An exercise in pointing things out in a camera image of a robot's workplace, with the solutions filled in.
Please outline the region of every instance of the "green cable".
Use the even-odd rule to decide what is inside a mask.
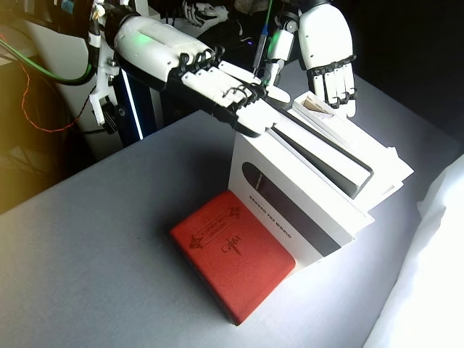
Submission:
[[[47,69],[43,68],[42,66],[36,64],[35,62],[30,60],[29,58],[23,56],[16,49],[14,49],[13,47],[11,47],[9,44],[7,44],[5,41],[3,41],[1,39],[0,39],[0,46],[2,46],[4,49],[6,49],[12,56],[16,57],[21,62],[29,65],[32,68],[34,68],[35,70],[37,70],[42,75],[45,75],[46,77],[51,78],[55,82],[58,82],[58,83],[61,83],[61,84],[72,85],[72,86],[83,84],[83,83],[88,82],[90,80],[91,76],[95,73],[95,69],[93,69],[93,67],[90,64],[88,64],[87,68],[86,68],[86,71],[79,78],[73,78],[73,79],[62,78],[62,77],[60,77],[58,75],[55,75],[54,73],[48,71]]]
[[[268,7],[268,13],[266,14],[266,21],[265,21],[265,24],[268,24],[268,23],[269,23],[270,8],[272,7],[272,5],[273,5],[273,0],[269,0],[269,7]]]

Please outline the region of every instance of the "red wire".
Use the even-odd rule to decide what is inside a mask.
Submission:
[[[7,40],[5,39],[5,37],[0,34],[0,39],[5,41],[6,43]],[[26,117],[26,120],[29,121],[29,123],[36,129],[39,129],[40,131],[43,131],[43,132],[47,132],[47,133],[56,133],[56,132],[62,132],[62,131],[65,131],[66,129],[70,128],[70,127],[73,127],[74,124],[77,123],[77,121],[79,121],[80,119],[80,116],[82,116],[82,112],[84,111],[84,109],[86,108],[86,105],[88,103],[88,96],[87,96],[87,99],[86,101],[84,102],[84,105],[82,106],[82,109],[80,109],[79,111],[79,115],[69,124],[69,125],[66,125],[65,127],[63,128],[58,128],[58,129],[45,129],[45,128],[42,128],[38,125],[36,125],[30,118],[29,118],[29,115],[28,115],[28,112],[26,111],[25,109],[25,101],[26,101],[26,96],[28,95],[28,92],[29,92],[29,85],[30,85],[30,76],[28,74],[28,72],[26,71],[26,69],[24,68],[24,65],[21,64],[21,68],[22,68],[22,71],[24,71],[24,73],[26,74],[26,77],[28,78],[28,82],[26,83],[26,88],[24,90],[24,93],[22,94],[22,101],[21,101],[21,110],[24,114],[24,116]]]

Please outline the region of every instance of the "book cover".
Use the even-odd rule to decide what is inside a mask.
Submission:
[[[294,258],[230,191],[170,235],[236,325],[293,270]]]

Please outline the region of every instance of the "red book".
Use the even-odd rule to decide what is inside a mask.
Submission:
[[[294,258],[230,191],[170,232],[236,325],[293,270]]]

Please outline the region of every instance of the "white cardboard box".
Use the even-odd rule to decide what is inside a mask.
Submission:
[[[330,136],[331,140],[352,149],[349,139],[345,139],[351,136],[350,132],[340,136],[320,121],[324,117],[330,120],[332,115],[303,117],[301,112],[295,111],[292,114],[299,114],[312,127]],[[343,125],[357,136],[360,132],[364,133],[354,124],[356,129],[350,124]],[[358,231],[374,221],[367,213],[368,209],[399,189],[402,186],[400,178],[412,172],[399,157],[396,156],[398,161],[395,161],[394,149],[387,149],[367,133],[364,134],[370,142],[378,144],[377,149],[383,155],[390,156],[391,163],[400,161],[404,166],[397,163],[395,173],[389,177],[388,183],[384,183],[381,192],[360,202],[349,198],[315,167],[303,163],[269,132],[258,138],[236,134],[228,188],[293,255],[297,266],[292,273],[351,242]],[[403,172],[398,173],[398,168],[402,168]]]

